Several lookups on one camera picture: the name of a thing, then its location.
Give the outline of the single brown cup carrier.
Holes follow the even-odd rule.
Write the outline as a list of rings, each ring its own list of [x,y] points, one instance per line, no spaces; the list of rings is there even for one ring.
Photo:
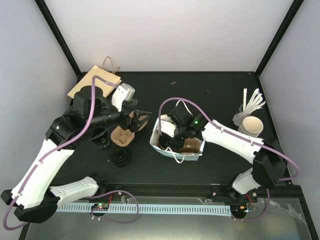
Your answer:
[[[187,138],[184,141],[183,147],[179,150],[181,153],[200,153],[202,141],[198,138]]]

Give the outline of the light blue paper bag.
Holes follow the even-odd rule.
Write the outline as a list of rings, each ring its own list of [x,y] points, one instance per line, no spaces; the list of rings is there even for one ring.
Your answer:
[[[199,113],[194,116],[189,110],[186,104],[186,100],[177,98],[175,107],[167,114],[161,114],[157,116],[152,134],[149,140],[149,144],[161,155],[169,158],[173,158],[178,164],[186,161],[197,161],[200,156],[203,155],[205,141],[202,139],[202,131],[205,130],[205,125],[208,123],[203,114]],[[174,123],[178,127],[187,127],[189,132],[189,138],[197,138],[202,141],[200,146],[200,153],[186,153],[180,152],[180,149],[166,149],[161,148],[159,143],[159,137],[164,134],[159,132],[160,121],[168,121]]]

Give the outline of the stack of black lids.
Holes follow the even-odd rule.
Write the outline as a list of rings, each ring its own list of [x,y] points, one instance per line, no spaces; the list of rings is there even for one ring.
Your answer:
[[[123,168],[130,163],[131,154],[127,148],[118,147],[112,152],[111,158],[117,167]]]

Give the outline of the stack of white paper cups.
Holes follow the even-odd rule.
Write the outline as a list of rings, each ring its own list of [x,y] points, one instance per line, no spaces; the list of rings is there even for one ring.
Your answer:
[[[264,129],[263,122],[255,116],[246,117],[241,123],[238,131],[250,137],[258,137]]]

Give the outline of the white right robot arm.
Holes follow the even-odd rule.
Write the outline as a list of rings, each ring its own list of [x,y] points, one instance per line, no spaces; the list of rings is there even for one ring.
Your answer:
[[[219,145],[245,159],[251,168],[234,177],[227,189],[228,198],[240,201],[246,193],[256,188],[273,189],[287,167],[284,154],[277,151],[277,141],[265,142],[210,120],[204,112],[193,116],[182,106],[175,106],[167,115],[173,130],[161,126],[163,146],[181,150],[186,139],[201,136],[207,143]]]

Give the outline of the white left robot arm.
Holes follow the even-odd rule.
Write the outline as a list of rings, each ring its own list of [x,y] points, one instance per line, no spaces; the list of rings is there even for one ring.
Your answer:
[[[119,85],[112,100],[94,85],[84,86],[74,94],[72,105],[46,132],[41,149],[23,179],[16,187],[1,193],[1,199],[19,221],[42,223],[61,206],[92,196],[101,200],[107,195],[107,186],[94,174],[60,186],[52,186],[52,181],[82,142],[90,140],[105,149],[110,144],[109,127],[135,133],[146,125],[149,112],[127,111],[137,103],[135,99],[127,100],[128,89]]]

